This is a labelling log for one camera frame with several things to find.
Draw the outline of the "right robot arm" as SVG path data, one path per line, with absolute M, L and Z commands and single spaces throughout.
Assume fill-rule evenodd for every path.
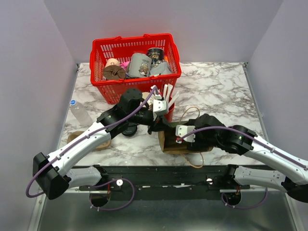
M 258 185 L 287 193 L 291 198 L 308 201 L 308 162 L 270 144 L 252 130 L 235 125 L 227 127 L 216 117 L 204 114 L 176 129 L 177 136 L 198 150 L 217 147 L 230 154 L 243 155 L 270 167 L 269 170 L 234 166 L 221 177 L 228 189 L 235 185 Z

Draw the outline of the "brown paper bag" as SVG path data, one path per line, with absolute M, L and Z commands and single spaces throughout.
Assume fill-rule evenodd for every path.
M 200 116 L 200 110 L 198 107 L 196 106 L 191 106 L 189 108 L 187 108 L 182 116 L 180 117 L 179 121 L 176 122 L 172 122 L 171 124 L 174 125 L 174 127 L 172 127 L 172 129 L 170 131 L 160 131 L 158 132 L 158 140 L 159 140 L 159 145 L 160 148 L 162 150 L 162 152 L 166 153 L 166 154 L 174 154 L 174 155 L 180 155 L 181 157 L 184 158 L 184 160 L 186 161 L 186 163 L 188 165 L 190 165 L 193 168 L 202 168 L 204 166 L 205 160 L 204 160 L 204 156 L 202 155 L 201 152 L 199 152 L 201 159 L 202 159 L 202 163 L 201 165 L 194 165 L 192 164 L 188 157 L 186 156 L 186 154 L 192 154 L 193 151 L 189 151 L 187 149 L 187 146 L 185 144 L 177 144 L 175 139 L 175 129 L 177 125 L 181 125 L 182 124 L 182 120 L 185 116 L 185 114 L 190 110 L 190 109 L 196 109 L 198 112 L 198 116 Z

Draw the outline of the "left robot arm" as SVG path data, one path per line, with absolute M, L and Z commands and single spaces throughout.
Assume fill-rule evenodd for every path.
M 148 132 L 163 131 L 170 127 L 165 115 L 169 100 L 156 86 L 146 98 L 136 88 L 130 88 L 120 96 L 119 102 L 103 112 L 89 128 L 62 148 L 47 155 L 42 152 L 33 158 L 32 182 L 42 189 L 48 199 L 61 196 L 67 189 L 92 186 L 102 190 L 107 183 L 100 167 L 91 166 L 74 170 L 75 164 L 95 148 L 110 142 L 127 130 L 130 124 L 145 125 Z

